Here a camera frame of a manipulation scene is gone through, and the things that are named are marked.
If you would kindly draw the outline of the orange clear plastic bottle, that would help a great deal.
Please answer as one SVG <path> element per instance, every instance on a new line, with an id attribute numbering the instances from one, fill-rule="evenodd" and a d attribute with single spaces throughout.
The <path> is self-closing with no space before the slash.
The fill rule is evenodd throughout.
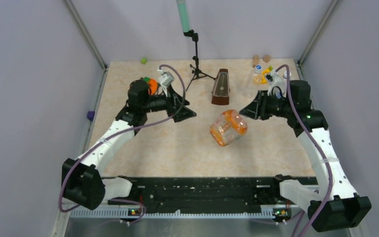
<path id="1" fill-rule="evenodd" d="M 210 126 L 210 134 L 222 147 L 240 139 L 247 130 L 248 124 L 237 110 L 224 111 Z"/>

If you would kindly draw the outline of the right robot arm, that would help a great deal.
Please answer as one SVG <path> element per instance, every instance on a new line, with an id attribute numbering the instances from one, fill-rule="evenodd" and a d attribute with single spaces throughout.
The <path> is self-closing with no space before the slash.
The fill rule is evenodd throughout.
<path id="1" fill-rule="evenodd" d="M 357 227 L 372 208 L 368 197 L 362 197 L 348 180 L 333 148 L 323 113 L 312 109 L 311 87 L 306 81 L 289 83 L 287 95 L 278 98 L 266 90 L 240 110 L 250 119 L 285 118 L 303 146 L 318 184 L 312 191 L 291 176 L 277 175 L 269 196 L 275 203 L 289 200 L 308 216 L 303 231 L 317 232 Z"/>

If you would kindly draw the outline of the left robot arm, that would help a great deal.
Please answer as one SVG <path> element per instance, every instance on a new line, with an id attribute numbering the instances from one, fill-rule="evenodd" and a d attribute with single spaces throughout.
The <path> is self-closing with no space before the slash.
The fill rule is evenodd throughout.
<path id="1" fill-rule="evenodd" d="M 84 154 L 68 158 L 62 165 L 62 183 L 59 201 L 73 201 L 76 207 L 96 209 L 106 193 L 101 172 L 119 149 L 137 133 L 147 127 L 193 118 L 197 114 L 188 108 L 189 101 L 172 86 L 165 94 L 150 95 L 149 84 L 135 80 L 130 84 L 127 101 L 114 118 L 109 129 Z"/>

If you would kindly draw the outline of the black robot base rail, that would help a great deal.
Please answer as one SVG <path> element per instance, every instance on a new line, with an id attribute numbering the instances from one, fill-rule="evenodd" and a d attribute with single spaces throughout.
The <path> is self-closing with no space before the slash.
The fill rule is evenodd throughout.
<path id="1" fill-rule="evenodd" d="M 273 193 L 272 177 L 135 177 L 127 197 L 110 197 L 109 205 L 126 200 L 146 207 L 145 217 L 270 219 L 285 224 L 299 217 L 292 201 Z"/>

